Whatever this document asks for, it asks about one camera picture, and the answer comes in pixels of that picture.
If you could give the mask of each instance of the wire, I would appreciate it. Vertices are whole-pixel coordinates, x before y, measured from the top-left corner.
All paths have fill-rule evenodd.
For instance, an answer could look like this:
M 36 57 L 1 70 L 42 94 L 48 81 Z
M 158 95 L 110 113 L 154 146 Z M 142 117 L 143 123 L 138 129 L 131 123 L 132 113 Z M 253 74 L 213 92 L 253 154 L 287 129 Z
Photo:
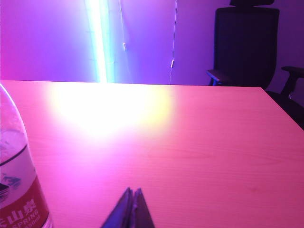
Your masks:
M 177 0 L 175 0 L 175 18 L 174 18 L 173 48 L 172 48 L 172 61 L 171 61 L 171 70 L 170 70 L 170 81 L 169 81 L 170 85 L 171 85 L 171 77 L 172 77 L 172 71 L 173 71 L 173 65 L 174 65 L 176 21 L 177 21 Z
M 123 34 L 123 42 L 122 42 L 122 46 L 123 46 L 123 50 L 127 51 L 127 45 L 126 45 L 126 39 L 125 39 L 125 26 L 124 26 L 124 14 L 123 14 L 123 8 L 122 8 L 122 0 L 119 0 L 119 12 L 120 12 L 120 22 L 122 24 L 122 34 Z M 125 57 L 126 57 L 126 66 L 127 66 L 127 71 L 128 71 L 128 74 L 129 74 L 129 77 L 131 78 L 131 83 L 134 83 L 133 81 L 133 77 L 131 75 L 131 71 L 130 71 L 130 65 L 129 65 L 129 58 L 128 58 L 128 55 L 127 53 L 125 54 Z

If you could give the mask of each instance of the wooden table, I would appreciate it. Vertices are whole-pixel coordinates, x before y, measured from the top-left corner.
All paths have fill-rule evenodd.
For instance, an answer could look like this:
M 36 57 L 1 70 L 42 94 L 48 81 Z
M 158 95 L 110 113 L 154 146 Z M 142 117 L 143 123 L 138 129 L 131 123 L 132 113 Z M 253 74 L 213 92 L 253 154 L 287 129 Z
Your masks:
M 304 132 L 261 88 L 3 81 L 56 228 L 141 187 L 157 228 L 303 228 Z

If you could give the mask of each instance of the office chair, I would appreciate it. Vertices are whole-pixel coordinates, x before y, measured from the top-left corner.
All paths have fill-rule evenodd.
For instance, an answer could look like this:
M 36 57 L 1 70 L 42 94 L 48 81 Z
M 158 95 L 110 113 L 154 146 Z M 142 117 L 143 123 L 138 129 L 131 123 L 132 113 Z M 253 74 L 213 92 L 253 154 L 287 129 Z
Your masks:
M 269 86 L 276 67 L 279 10 L 255 7 L 274 0 L 231 0 L 234 7 L 216 10 L 213 86 Z M 267 92 L 304 129 L 304 108 L 289 99 L 304 69 L 286 66 L 290 73 L 281 94 Z

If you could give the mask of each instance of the chair headrest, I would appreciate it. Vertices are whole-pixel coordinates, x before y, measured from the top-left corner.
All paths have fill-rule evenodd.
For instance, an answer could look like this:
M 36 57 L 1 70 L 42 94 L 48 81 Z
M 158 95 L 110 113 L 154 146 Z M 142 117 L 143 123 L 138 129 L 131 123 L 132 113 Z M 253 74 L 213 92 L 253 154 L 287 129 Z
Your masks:
M 271 5 L 275 0 L 231 0 L 230 5 L 236 7 L 253 7 Z

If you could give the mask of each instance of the purple wall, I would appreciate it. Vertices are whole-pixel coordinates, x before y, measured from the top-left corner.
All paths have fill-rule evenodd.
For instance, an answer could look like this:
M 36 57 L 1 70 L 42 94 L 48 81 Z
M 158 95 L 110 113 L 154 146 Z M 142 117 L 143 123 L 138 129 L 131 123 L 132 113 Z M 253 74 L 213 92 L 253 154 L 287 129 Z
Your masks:
M 109 2 L 116 36 L 113 81 L 169 84 L 175 0 L 122 0 L 126 52 L 121 49 L 118 1 Z M 178 0 L 171 84 L 209 82 L 205 71 L 213 67 L 215 10 L 228 3 Z M 277 71 L 269 90 L 280 92 L 288 76 L 280 68 L 304 67 L 304 4 L 276 0 L 272 7 L 281 14 Z M 83 0 L 1 0 L 1 78 L 96 81 L 88 30 Z M 304 80 L 297 85 L 293 99 L 304 105 Z
M 83 0 L 1 0 L 1 79 L 95 81 Z

